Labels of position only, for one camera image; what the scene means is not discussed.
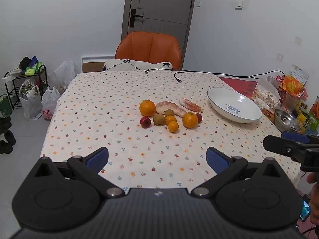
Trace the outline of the person's right hand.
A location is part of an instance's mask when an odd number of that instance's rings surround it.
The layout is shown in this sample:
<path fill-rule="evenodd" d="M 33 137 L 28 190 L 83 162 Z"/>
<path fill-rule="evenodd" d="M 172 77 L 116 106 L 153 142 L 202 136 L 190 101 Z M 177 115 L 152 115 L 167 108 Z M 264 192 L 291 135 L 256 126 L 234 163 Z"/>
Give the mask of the person's right hand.
<path fill-rule="evenodd" d="M 314 184 L 311 190 L 309 203 L 311 208 L 310 221 L 314 225 L 319 225 L 319 191 L 315 173 L 310 173 L 307 176 L 307 183 Z"/>

